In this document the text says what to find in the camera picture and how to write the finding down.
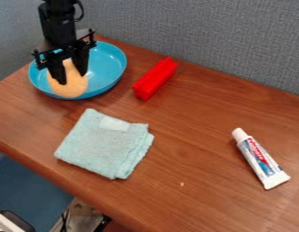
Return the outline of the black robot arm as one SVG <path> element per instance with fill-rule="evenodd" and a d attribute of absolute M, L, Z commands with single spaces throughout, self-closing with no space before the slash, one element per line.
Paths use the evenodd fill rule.
<path fill-rule="evenodd" d="M 80 0 L 43 0 L 39 5 L 44 41 L 33 49 L 35 64 L 39 70 L 48 69 L 61 85 L 68 83 L 63 61 L 72 59 L 81 75 L 88 71 L 89 50 L 97 46 L 95 30 L 76 29 L 84 18 Z"/>

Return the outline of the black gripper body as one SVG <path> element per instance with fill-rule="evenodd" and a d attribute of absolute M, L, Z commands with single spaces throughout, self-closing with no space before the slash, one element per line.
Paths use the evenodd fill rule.
<path fill-rule="evenodd" d="M 85 41 L 89 50 L 97 46 L 92 28 L 76 29 L 76 23 L 84 18 L 81 2 L 43 2 L 39 5 L 39 17 L 44 41 L 33 49 L 32 55 L 39 70 L 47 68 L 45 55 L 51 52 L 72 58 L 72 48 L 77 41 Z"/>

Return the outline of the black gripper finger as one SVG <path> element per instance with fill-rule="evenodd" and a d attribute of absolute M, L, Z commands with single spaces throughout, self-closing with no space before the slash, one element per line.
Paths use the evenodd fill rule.
<path fill-rule="evenodd" d="M 67 84 L 67 73 L 63 64 L 65 59 L 67 57 L 59 53 L 51 52 L 45 55 L 47 69 L 49 70 L 52 78 L 59 81 L 60 85 Z"/>
<path fill-rule="evenodd" d="M 81 75 L 88 70 L 89 47 L 85 41 L 77 41 L 72 48 L 72 63 Z"/>

